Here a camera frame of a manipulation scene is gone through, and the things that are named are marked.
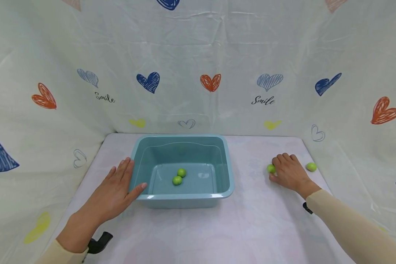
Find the table surface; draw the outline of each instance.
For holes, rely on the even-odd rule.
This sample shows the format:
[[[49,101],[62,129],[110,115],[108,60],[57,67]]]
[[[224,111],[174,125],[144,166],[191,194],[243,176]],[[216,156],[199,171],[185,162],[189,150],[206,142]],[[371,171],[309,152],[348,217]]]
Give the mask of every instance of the table surface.
[[[50,242],[106,177],[112,166],[130,156],[141,134],[110,134],[92,162]],[[354,263],[324,223],[303,209],[295,192],[270,183],[265,168],[279,153],[313,162],[296,137],[225,136],[235,190],[215,208],[148,209],[133,203],[97,230],[114,237],[106,249],[88,254],[85,264],[195,263]],[[308,172],[329,188],[320,172]]]

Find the blue plastic basin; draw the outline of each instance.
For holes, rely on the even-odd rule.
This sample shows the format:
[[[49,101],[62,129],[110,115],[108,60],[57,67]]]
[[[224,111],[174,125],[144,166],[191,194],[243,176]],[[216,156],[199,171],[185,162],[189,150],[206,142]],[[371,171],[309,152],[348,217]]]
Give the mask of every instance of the blue plastic basin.
[[[234,190],[226,140],[219,135],[146,135],[137,140],[129,191],[148,186],[137,198],[148,208],[207,208]],[[172,179],[186,170],[182,183]]]

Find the light blue heart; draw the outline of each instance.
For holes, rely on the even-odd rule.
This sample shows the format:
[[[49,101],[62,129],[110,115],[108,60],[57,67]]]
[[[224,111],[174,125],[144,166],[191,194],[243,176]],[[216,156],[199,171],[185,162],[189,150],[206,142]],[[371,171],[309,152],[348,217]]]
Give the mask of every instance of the light blue heart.
[[[268,75],[267,73],[262,74],[258,80],[257,85],[265,89],[266,92],[273,88],[274,86],[278,85],[281,81],[283,81],[283,75],[275,74],[275,75]]]
[[[98,77],[97,75],[95,75],[95,73],[89,70],[84,71],[82,69],[78,69],[77,72],[79,77],[81,77],[84,81],[87,81],[88,83],[98,88]]]

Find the forearm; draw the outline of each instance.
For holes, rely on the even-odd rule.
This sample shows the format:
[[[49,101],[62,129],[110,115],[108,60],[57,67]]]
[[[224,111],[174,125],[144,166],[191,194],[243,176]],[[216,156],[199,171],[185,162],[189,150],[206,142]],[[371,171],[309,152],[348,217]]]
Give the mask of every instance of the forearm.
[[[98,226],[100,224],[97,221],[89,219],[88,216],[78,211],[69,218],[56,240],[65,250],[81,253],[87,249]]]
[[[357,264],[396,264],[396,242],[378,226],[324,190],[309,195],[306,201]]]
[[[87,255],[88,243],[100,222],[83,212],[76,212],[36,264],[80,264]]]

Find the left hand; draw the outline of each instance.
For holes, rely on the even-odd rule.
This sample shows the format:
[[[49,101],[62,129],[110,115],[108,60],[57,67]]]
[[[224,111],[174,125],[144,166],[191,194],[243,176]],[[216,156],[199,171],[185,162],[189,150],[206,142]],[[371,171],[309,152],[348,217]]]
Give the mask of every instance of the left hand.
[[[125,211],[147,186],[142,183],[128,193],[133,165],[134,162],[128,157],[120,162],[117,169],[112,167],[78,213],[95,219],[101,225]]]

